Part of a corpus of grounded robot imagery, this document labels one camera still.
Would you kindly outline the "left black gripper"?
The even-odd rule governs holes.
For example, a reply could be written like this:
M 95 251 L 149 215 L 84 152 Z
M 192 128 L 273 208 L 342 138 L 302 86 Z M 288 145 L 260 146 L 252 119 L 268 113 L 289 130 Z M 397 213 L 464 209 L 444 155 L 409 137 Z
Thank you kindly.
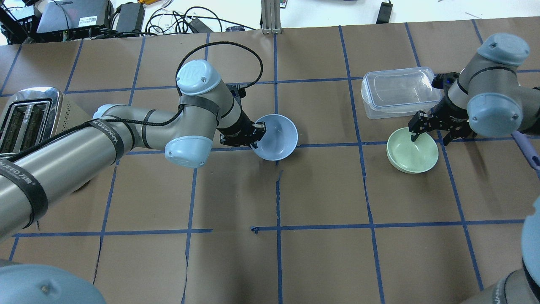
M 220 144 L 230 147 L 247 146 L 256 150 L 260 146 L 259 135 L 266 132 L 265 122 L 253 122 L 249 119 L 239 119 L 232 126 L 220 128 Z

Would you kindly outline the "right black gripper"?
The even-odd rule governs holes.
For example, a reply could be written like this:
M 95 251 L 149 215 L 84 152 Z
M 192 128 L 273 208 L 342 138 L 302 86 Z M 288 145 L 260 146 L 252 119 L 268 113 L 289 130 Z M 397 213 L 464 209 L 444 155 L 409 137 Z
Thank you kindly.
M 417 111 L 410 119 L 408 129 L 411 142 L 416 142 L 421 134 L 435 130 L 448 132 L 443 137 L 445 147 L 458 138 L 475 137 L 476 133 L 471 129 L 468 120 L 467 110 L 449 100 L 442 100 L 430 109 L 430 113 Z

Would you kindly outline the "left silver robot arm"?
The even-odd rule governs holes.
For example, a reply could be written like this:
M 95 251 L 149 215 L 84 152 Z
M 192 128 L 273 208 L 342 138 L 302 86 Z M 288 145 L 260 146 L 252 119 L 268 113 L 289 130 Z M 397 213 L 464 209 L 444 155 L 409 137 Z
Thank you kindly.
M 216 131 L 250 146 L 253 123 L 206 60 L 181 64 L 177 112 L 103 105 L 93 119 L 39 147 L 1 160 L 1 240 L 31 226 L 65 196 L 135 147 L 162 150 L 173 164 L 200 168 Z

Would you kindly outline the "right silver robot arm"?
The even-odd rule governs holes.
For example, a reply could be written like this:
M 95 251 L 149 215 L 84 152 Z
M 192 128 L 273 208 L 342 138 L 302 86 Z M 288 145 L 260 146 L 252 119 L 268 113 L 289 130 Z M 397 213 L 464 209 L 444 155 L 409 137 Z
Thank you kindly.
M 530 47 L 521 37 L 494 33 L 461 72 L 438 74 L 432 86 L 444 95 L 430 112 L 413 115 L 408 123 L 411 142 L 434 130 L 447 131 L 445 145 L 471 133 L 511 135 L 530 167 L 538 170 L 539 154 L 527 136 L 539 134 L 539 88 L 523 87 L 517 78 L 517 68 L 529 54 Z M 521 230 L 521 268 L 466 299 L 466 304 L 538 304 L 538 199 L 533 208 Z

